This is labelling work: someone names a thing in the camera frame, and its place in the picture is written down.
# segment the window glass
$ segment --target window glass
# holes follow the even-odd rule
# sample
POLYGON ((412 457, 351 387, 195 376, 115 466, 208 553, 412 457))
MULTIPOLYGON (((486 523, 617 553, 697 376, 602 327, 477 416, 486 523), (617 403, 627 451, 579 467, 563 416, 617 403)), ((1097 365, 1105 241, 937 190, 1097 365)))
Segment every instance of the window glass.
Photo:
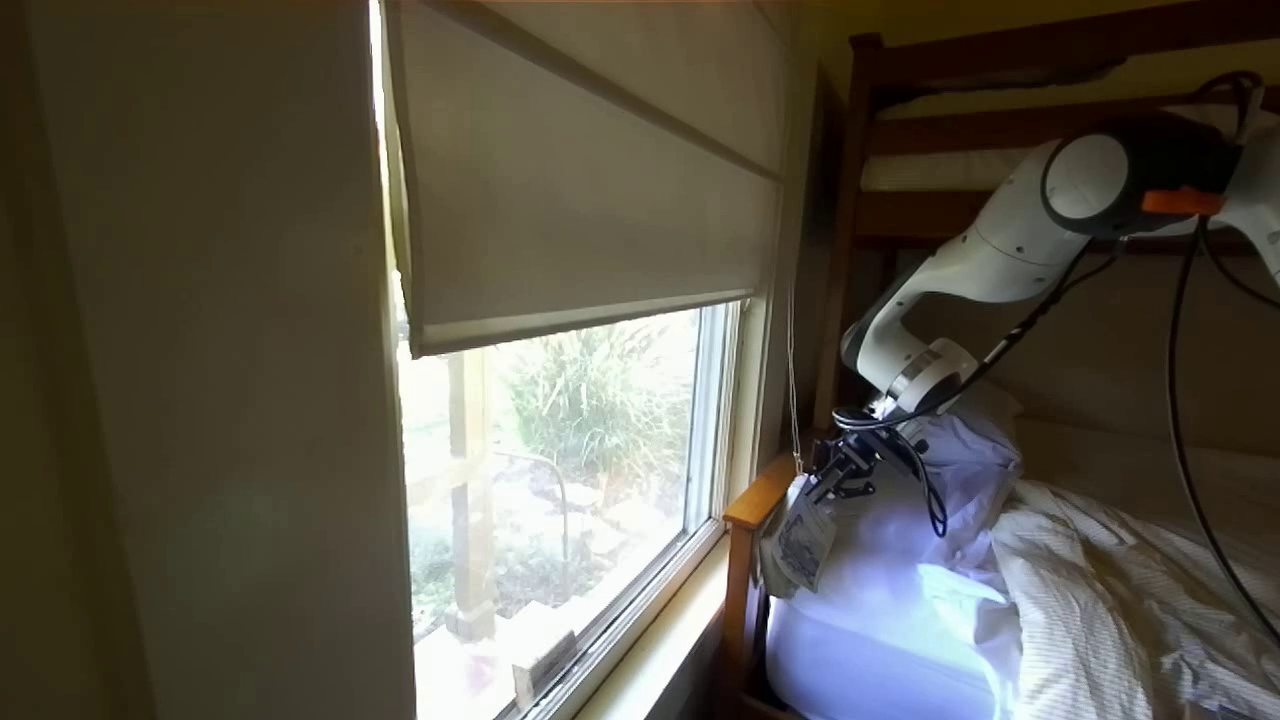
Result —
POLYGON ((710 519, 721 344, 723 310, 402 344, 420 717, 527 709, 710 519))

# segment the wooden bunk bed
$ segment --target wooden bunk bed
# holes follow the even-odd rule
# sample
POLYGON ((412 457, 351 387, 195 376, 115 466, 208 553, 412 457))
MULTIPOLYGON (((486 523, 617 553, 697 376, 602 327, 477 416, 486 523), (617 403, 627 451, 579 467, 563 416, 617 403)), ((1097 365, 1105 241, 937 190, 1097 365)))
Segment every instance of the wooden bunk bed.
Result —
MULTIPOLYGON (((1049 108, 993 108, 961 118, 899 118, 897 108, 969 87, 1032 87, 1039 82, 1092 86, 1131 57, 1187 52, 1215 46, 1254 46, 1280 38, 1280 3, 1213 0, 1213 3, 1165 3, 1143 12, 1089 16, 1065 24, 1035 24, 1012 32, 985 32, 961 41, 883 49, 880 38, 854 38, 854 86, 844 105, 844 165, 838 197, 838 246, 819 316, 819 367, 812 399, 812 431, 829 427, 841 403, 841 331, 862 310, 850 310, 850 274, 855 247, 897 254, 932 247, 958 237, 990 194, 873 194, 862 184, 873 155, 922 155, 922 151, 971 151, 971 149, 1030 149, 1065 132, 1089 130, 1107 118, 1147 113, 1175 93, 1123 95, 1123 101, 1072 101, 1049 108)), ((764 682, 764 620, 767 602, 753 585, 757 543, 767 517, 781 507, 793 483, 793 459, 771 459, 757 483, 723 514, 727 523, 727 596, 721 615, 718 657, 718 717, 790 717, 764 682)))

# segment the black cable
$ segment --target black cable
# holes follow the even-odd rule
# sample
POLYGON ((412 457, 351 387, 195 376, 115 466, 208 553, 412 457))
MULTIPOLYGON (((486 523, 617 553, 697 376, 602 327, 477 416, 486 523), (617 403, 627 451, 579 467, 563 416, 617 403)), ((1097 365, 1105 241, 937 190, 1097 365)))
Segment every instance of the black cable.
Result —
POLYGON ((1170 344, 1165 344, 1165 399, 1170 399, 1170 431, 1172 431, 1172 459, 1175 459, 1175 475, 1184 483, 1184 498, 1194 506, 1194 517, 1208 542, 1208 553, 1215 556, 1221 571, 1231 580, 1231 590, 1242 594, 1242 602, 1247 604, 1247 614, 1267 627, 1267 635, 1280 643, 1280 627, 1267 620, 1267 614, 1256 604, 1256 596, 1244 590, 1244 580, 1236 577, 1229 553, 1221 550, 1213 523, 1208 523, 1208 514, 1202 506, 1202 489, 1197 489, 1197 475, 1194 475, 1194 466, 1187 466, 1187 439, 1184 439, 1184 416, 1179 416, 1179 395, 1175 395, 1175 354, 1179 354, 1179 325, 1184 325, 1184 301, 1187 301, 1187 282, 1194 282, 1194 266, 1197 266, 1197 254, 1206 246, 1206 231, 1208 219, 1197 226, 1197 237, 1184 254, 1184 266, 1175 274, 1175 287, 1172 287, 1172 314, 1170 314, 1170 344))
POLYGON ((948 536, 952 531, 952 514, 944 494, 932 483, 929 467, 922 466, 916 448, 909 448, 909 439, 894 427, 894 431, 869 431, 869 445, 883 457, 897 457, 909 475, 916 475, 925 483, 925 514, 929 514, 929 527, 932 536, 948 536))
POLYGON ((1223 76, 1213 76, 1208 86, 1202 86, 1194 93, 1194 101, 1206 101, 1213 87, 1229 87, 1231 93, 1231 101, 1236 101, 1236 139, 1242 139, 1247 132, 1247 105, 1264 87, 1264 76, 1256 76, 1256 72, 1223 72, 1223 76))
POLYGON ((1215 256, 1215 247, 1213 246, 1206 246, 1206 256, 1213 262, 1213 270, 1229 282, 1229 284, 1236 284, 1236 292, 1244 292, 1247 301, 1256 301, 1256 305, 1267 305, 1267 310, 1280 310, 1280 301, 1278 295, 1267 295, 1267 292, 1260 292, 1260 287, 1254 287, 1254 284, 1244 284, 1221 256, 1215 256))
POLYGON ((977 365, 977 374, 952 395, 965 395, 977 379, 985 379, 1039 325, 1039 316, 1049 316, 1072 287, 1107 274, 1120 262, 1120 254, 1123 254, 1123 241, 1116 241, 1114 256, 1105 256, 1097 270, 1076 275, 1076 266, 1089 256, 1089 247, 1082 247, 1065 270, 1065 275, 1054 284, 1054 292, 1019 325, 1012 325, 1002 335, 1002 344, 977 365))

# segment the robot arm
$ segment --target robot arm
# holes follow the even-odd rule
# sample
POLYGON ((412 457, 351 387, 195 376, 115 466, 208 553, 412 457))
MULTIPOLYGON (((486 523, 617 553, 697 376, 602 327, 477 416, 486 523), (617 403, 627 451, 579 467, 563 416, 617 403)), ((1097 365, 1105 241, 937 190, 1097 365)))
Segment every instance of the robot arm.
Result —
POLYGON ((1049 292, 1083 231, 1061 230, 1039 203, 1039 175, 1054 144, 1035 149, 990 201, 977 226, 929 256, 865 327, 850 327, 841 358, 906 412, 944 399, 977 359, 952 344, 909 331, 922 295, 961 295, 977 305, 1017 305, 1049 292))
POLYGON ((1030 151, 969 231, 844 331, 841 359, 880 387, 877 420, 932 412, 977 359, 944 335, 925 344, 909 331, 906 316, 922 295, 1035 301, 1089 237, 1170 237, 1194 216, 1242 230, 1280 284, 1280 130, 1242 151, 1206 123, 1147 118, 1030 151))

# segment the roller shade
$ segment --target roller shade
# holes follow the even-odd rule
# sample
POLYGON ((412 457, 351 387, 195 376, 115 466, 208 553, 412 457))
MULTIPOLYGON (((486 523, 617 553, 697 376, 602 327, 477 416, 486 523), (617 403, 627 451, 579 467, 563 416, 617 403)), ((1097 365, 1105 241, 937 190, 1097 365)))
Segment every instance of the roller shade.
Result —
POLYGON ((387 9, 412 347, 762 292, 781 237, 767 22, 753 3, 687 9, 687 24, 674 3, 651 22, 514 9, 387 9))

